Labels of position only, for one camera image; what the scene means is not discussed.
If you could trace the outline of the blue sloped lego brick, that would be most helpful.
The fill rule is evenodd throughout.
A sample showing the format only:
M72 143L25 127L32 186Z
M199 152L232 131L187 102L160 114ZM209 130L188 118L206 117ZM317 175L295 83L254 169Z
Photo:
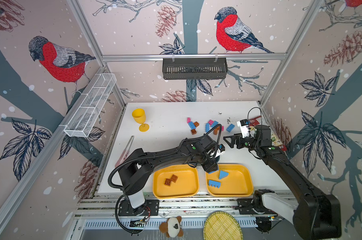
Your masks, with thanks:
M222 179L226 178L228 175L229 175L228 172L220 170L220 172L219 172L219 180L222 180Z

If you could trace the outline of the blue long lego brick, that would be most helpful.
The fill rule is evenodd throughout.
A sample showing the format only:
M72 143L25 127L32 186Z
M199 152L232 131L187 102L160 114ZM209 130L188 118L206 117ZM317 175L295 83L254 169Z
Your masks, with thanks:
M214 180L209 180L209 181L208 181L208 186L219 189L219 188L221 187L221 182L214 181Z

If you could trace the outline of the brown lego brick front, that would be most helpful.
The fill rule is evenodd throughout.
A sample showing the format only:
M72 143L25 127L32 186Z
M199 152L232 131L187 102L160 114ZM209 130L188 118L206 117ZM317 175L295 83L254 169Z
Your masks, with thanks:
M170 178L170 180L174 183L176 183L177 179L178 179L178 176L176 176L176 175L172 175Z

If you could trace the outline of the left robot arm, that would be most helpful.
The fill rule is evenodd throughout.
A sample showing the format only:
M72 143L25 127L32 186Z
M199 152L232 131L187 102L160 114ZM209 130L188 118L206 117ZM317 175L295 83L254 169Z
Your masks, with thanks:
M186 138L177 147L160 152L136 149L112 170L107 182L111 188L120 189L131 207L137 209L146 203L142 189L153 172L173 165L201 165L205 172L211 173L219 169L217 158L225 150L223 144L207 134Z

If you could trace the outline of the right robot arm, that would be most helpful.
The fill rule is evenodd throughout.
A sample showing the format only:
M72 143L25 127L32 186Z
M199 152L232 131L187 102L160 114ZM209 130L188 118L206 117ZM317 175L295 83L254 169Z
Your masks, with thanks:
M257 157L279 175L296 198L288 201L271 190L255 191L252 201L255 212L263 213L270 210L280 215L293 224L304 240L341 237L339 200L315 187L279 147L272 145L270 127L257 125L253 137L235 134L224 137L224 141L230 148L255 151Z

